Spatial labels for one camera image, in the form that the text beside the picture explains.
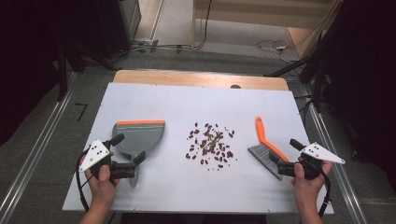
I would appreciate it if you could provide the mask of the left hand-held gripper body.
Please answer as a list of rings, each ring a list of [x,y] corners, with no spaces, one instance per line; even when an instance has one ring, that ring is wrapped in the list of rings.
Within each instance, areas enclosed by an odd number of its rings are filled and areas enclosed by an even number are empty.
[[[78,166],[78,171],[83,173],[90,169],[91,174],[98,178],[101,166],[108,165],[111,180],[135,177],[136,165],[134,162],[118,163],[111,159],[110,148],[112,146],[109,141],[94,140],[89,148],[85,150],[86,155],[84,161]]]

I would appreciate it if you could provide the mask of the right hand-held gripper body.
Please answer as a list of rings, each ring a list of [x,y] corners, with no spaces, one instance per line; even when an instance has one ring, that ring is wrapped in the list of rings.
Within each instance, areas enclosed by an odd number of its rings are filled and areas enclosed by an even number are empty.
[[[309,146],[305,146],[305,148],[300,152],[300,157],[302,158],[301,161],[287,162],[286,164],[277,165],[278,172],[281,175],[295,177],[294,163],[300,163],[304,168],[304,177],[307,180],[312,180],[320,175],[323,161],[331,161],[339,164],[346,163],[344,159],[333,154],[316,142]]]

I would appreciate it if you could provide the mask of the grey dustpan with orange edge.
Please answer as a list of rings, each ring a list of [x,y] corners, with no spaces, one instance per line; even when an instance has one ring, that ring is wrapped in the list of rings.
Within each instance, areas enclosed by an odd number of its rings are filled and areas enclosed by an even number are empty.
[[[133,159],[145,151],[146,155],[160,142],[163,137],[165,121],[155,120],[121,120],[113,126],[112,136],[124,134],[124,139],[116,145],[116,149]],[[135,177],[129,178],[130,186],[135,188],[138,183],[139,165],[135,168]]]

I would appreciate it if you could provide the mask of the orange brush with grey bristles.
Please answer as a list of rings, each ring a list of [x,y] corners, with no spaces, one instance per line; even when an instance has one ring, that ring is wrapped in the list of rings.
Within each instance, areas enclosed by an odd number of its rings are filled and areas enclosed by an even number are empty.
[[[256,132],[259,137],[260,143],[255,147],[249,147],[247,150],[251,155],[257,159],[271,174],[278,180],[283,179],[283,175],[278,172],[277,166],[269,159],[269,152],[273,151],[280,156],[284,161],[288,162],[289,159],[272,143],[270,143],[265,135],[264,123],[261,117],[255,118]]]

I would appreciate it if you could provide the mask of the pile of red beans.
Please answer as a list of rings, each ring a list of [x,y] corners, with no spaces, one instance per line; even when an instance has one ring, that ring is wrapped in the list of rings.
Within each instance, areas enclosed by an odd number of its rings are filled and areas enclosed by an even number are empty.
[[[219,171],[238,161],[233,145],[236,132],[218,123],[194,122],[186,137],[185,159],[207,171]]]

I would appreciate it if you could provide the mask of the person's left hand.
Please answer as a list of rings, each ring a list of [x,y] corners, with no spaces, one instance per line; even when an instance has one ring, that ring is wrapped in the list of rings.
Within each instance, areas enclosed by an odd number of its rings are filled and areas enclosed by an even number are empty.
[[[91,210],[108,210],[115,201],[116,186],[120,183],[118,179],[110,180],[110,168],[102,165],[99,177],[93,177],[88,181],[91,193]]]

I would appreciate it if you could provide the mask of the person's right hand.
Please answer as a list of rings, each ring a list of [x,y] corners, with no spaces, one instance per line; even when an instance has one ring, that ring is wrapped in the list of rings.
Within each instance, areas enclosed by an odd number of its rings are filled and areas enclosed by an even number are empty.
[[[325,183],[323,175],[307,180],[304,177],[304,168],[300,163],[294,164],[295,177],[290,181],[294,189],[294,200],[299,209],[317,209],[318,193]]]

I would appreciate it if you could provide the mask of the white table board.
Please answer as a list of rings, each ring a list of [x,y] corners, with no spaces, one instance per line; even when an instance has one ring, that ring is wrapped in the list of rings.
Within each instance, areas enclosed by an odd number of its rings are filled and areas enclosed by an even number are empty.
[[[164,133],[138,171],[136,187],[123,179],[113,210],[145,213],[294,213],[290,178],[275,178],[249,152],[258,145],[255,119],[290,161],[295,139],[309,140],[290,91],[238,90],[111,83],[92,125],[91,140],[107,140],[120,120],[162,119]],[[233,153],[224,165],[188,154],[192,130],[224,133]]]

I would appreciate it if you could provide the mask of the black curtain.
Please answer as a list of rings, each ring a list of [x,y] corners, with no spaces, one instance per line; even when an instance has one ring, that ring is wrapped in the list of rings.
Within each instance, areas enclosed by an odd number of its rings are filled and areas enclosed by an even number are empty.
[[[396,0],[343,0],[320,56],[324,98],[396,192]]]
[[[125,0],[0,0],[0,146],[55,86],[67,91],[65,67],[85,70],[84,55],[108,60],[129,48]]]

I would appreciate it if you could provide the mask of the wooden table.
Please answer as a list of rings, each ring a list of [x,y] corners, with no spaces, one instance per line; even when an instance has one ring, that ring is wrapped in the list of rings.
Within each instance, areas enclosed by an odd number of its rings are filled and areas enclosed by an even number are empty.
[[[208,72],[179,72],[157,70],[120,70],[113,79],[116,83],[194,86],[247,90],[287,91],[287,81],[281,77],[251,77]]]

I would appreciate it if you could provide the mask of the metal floor rail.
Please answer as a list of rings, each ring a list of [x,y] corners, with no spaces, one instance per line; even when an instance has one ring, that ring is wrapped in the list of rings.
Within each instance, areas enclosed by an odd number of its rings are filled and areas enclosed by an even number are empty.
[[[74,91],[78,74],[66,76],[68,89],[57,100],[50,91],[22,122],[11,138],[0,146],[0,224],[7,224]]]
[[[312,142],[319,142],[322,146],[329,149],[330,152],[340,156],[341,151],[331,136],[329,125],[326,123],[324,117],[324,110],[318,113],[313,104],[308,102],[308,95],[311,95],[313,91],[307,84],[301,84],[300,90],[307,104],[304,124],[306,125],[310,140]],[[349,180],[346,166],[336,163],[332,168],[331,179],[331,206],[334,210],[333,216],[340,218],[340,224],[369,224],[367,216],[359,202],[356,190],[354,190],[352,182]]]

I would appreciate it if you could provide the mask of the light wooden frame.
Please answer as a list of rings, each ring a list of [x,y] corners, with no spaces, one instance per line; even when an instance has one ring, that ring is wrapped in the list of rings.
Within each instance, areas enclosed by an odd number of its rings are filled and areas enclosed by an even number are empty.
[[[191,45],[195,42],[197,19],[283,26],[312,31],[299,45],[310,48],[327,25],[327,19],[343,0],[193,0]]]

